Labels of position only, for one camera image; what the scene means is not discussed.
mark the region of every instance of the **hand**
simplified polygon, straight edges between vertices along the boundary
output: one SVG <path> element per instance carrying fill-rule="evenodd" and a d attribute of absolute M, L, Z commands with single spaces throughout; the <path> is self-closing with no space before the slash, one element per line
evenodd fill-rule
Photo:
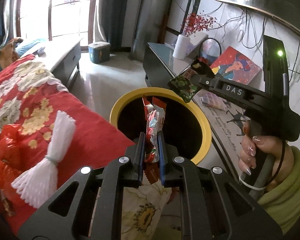
<path fill-rule="evenodd" d="M 250 124 L 245 122 L 243 126 L 243 132 L 245 136 L 242 139 L 242 150 L 241 150 L 241 159 L 239 160 L 239 168 L 241 171 L 245 172 L 248 175 L 251 175 L 250 168 L 254 169 L 256 167 L 256 149 L 257 147 L 262 150 L 264 153 L 272 154 L 275 156 L 274 167 L 272 170 L 271 177 L 277 171 L 281 153 L 282 153 L 282 140 L 274 136 L 254 136 L 252 139 L 248 136 L 250 133 Z M 286 144 L 285 154 L 282 166 L 278 175 L 274 180 L 266 187 L 267 191 L 274 189 L 281 182 L 283 182 L 288 175 L 290 174 L 294 164 L 294 157 L 291 150 L 291 147 Z"/>

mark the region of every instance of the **floral fabric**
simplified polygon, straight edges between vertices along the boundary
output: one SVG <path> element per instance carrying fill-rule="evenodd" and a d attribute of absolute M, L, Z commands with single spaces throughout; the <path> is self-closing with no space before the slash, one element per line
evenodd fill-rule
<path fill-rule="evenodd" d="M 17 60 L 0 72 L 0 134 L 5 124 L 22 125 L 24 138 L 20 151 L 26 170 L 46 155 L 58 110 L 76 120 L 73 141 L 58 165 L 58 187 L 82 166 L 104 167 L 133 145 L 119 130 L 71 95 L 33 55 Z M 151 239 L 169 199 L 171 190 L 163 188 L 160 182 L 150 185 L 144 177 L 143 184 L 139 189 L 124 189 L 124 240 Z M 16 215 L 6 220 L 17 234 L 35 209 L 28 204 L 14 208 Z"/>

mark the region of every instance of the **red floral bedspread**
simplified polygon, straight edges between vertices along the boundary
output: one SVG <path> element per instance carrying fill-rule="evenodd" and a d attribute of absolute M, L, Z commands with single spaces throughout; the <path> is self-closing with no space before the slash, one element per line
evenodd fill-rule
<path fill-rule="evenodd" d="M 82 166 L 106 166 L 133 144 L 70 94 L 33 55 L 17 60 L 0 72 L 0 133 L 5 124 L 22 125 L 25 139 L 21 142 L 21 152 L 26 170 L 46 155 L 58 110 L 76 120 L 73 141 L 58 165 L 58 187 Z M 17 215 L 6 219 L 16 234 L 35 209 L 24 204 L 15 211 Z"/>

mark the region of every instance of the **green sweater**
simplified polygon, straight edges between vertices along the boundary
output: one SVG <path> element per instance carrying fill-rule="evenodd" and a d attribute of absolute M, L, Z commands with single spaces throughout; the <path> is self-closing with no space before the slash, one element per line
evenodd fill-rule
<path fill-rule="evenodd" d="M 294 165 L 289 176 L 264 194 L 258 203 L 280 225 L 285 234 L 300 216 L 300 151 L 291 147 Z"/>

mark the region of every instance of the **trash can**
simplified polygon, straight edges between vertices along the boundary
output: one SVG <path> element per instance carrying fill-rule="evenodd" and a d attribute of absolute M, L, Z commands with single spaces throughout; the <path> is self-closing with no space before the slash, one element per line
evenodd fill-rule
<path fill-rule="evenodd" d="M 171 90 L 148 87 L 123 95 L 111 110 L 110 123 L 130 140 L 146 132 L 143 95 L 155 96 L 167 103 L 162 128 L 165 142 L 177 147 L 180 156 L 199 164 L 211 144 L 209 122 L 194 102 L 186 104 Z"/>
<path fill-rule="evenodd" d="M 110 59 L 110 43 L 98 41 L 88 45 L 90 60 L 94 64 L 99 64 Z"/>

